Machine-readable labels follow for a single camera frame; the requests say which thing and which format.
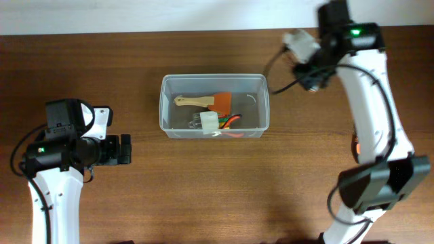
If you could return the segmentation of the clear plastic container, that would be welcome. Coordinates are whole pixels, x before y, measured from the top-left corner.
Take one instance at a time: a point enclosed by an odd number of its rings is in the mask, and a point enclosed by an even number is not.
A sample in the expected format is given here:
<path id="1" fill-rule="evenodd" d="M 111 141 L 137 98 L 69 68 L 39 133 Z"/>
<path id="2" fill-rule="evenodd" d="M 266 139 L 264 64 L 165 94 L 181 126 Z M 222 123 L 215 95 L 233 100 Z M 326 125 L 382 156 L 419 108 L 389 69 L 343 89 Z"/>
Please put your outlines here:
<path id="1" fill-rule="evenodd" d="M 260 74 L 163 78 L 159 125 L 169 138 L 259 138 L 269 128 L 267 80 Z"/>

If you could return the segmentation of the orange black long-nose pliers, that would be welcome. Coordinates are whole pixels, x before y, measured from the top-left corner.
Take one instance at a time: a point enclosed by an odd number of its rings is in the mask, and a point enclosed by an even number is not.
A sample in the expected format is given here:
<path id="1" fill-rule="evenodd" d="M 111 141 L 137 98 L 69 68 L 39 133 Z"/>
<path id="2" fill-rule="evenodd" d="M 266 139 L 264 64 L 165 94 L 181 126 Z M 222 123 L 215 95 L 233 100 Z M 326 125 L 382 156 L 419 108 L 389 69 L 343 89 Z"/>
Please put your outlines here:
<path id="1" fill-rule="evenodd" d="M 360 154 L 360 145 L 359 138 L 357 134 L 354 132 L 351 138 L 351 153 L 356 163 L 359 163 L 359 154 Z"/>

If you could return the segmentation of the orange scraper wooden handle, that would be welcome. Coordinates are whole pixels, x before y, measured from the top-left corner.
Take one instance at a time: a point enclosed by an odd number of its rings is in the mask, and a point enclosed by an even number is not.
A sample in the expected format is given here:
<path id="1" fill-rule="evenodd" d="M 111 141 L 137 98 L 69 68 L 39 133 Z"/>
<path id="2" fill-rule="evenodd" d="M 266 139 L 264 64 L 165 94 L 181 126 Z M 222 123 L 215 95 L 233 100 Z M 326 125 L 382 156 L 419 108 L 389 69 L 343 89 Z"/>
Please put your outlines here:
<path id="1" fill-rule="evenodd" d="M 232 94 L 230 92 L 221 92 L 197 98 L 177 96 L 174 98 L 174 103 L 177 106 L 200 106 L 217 113 L 229 115 L 231 113 L 231 99 Z"/>

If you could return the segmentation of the red handled cutting pliers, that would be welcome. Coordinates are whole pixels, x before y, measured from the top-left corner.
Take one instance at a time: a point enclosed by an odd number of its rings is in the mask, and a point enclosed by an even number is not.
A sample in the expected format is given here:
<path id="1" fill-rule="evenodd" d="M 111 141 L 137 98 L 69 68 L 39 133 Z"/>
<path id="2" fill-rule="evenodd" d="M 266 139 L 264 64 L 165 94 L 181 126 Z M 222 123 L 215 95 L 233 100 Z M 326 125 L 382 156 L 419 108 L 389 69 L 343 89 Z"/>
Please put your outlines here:
<path id="1" fill-rule="evenodd" d="M 236 114 L 236 115 L 218 114 L 219 128 L 228 130 L 231 128 L 234 122 L 240 120 L 241 118 L 242 118 L 241 114 Z M 228 136 L 230 138 L 242 138 L 245 136 L 245 134 L 243 132 L 221 132 L 221 131 L 216 131 L 212 134 L 212 137 L 217 137 L 217 136 Z"/>

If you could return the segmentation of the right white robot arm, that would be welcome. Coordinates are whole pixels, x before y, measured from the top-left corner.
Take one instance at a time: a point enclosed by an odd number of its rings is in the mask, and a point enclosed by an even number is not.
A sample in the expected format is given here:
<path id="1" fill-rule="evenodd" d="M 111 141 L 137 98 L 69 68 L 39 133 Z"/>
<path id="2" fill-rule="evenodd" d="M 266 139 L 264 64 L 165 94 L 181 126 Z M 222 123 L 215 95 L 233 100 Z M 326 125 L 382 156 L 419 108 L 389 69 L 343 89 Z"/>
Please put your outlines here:
<path id="1" fill-rule="evenodd" d="M 416 156 L 399 120 L 380 27 L 352 21 L 346 1 L 329 1 L 317 15 L 317 39 L 299 32 L 288 41 L 298 58 L 293 72 L 311 91 L 339 77 L 353 115 L 358 163 L 339 174 L 332 191 L 342 205 L 318 241 L 360 243 L 379 217 L 411 195 L 431 165 L 426 156 Z"/>

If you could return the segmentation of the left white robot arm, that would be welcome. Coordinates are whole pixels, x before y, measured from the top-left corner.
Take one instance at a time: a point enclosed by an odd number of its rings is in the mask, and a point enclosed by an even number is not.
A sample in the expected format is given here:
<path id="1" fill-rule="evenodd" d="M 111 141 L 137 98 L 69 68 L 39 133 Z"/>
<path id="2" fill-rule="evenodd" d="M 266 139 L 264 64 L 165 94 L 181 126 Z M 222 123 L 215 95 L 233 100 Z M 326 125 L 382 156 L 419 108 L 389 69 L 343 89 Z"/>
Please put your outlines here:
<path id="1" fill-rule="evenodd" d="M 108 135 L 113 110 L 80 99 L 45 105 L 47 123 L 19 168 L 33 200 L 33 243 L 78 243 L 79 202 L 86 171 L 132 162 L 129 134 Z"/>

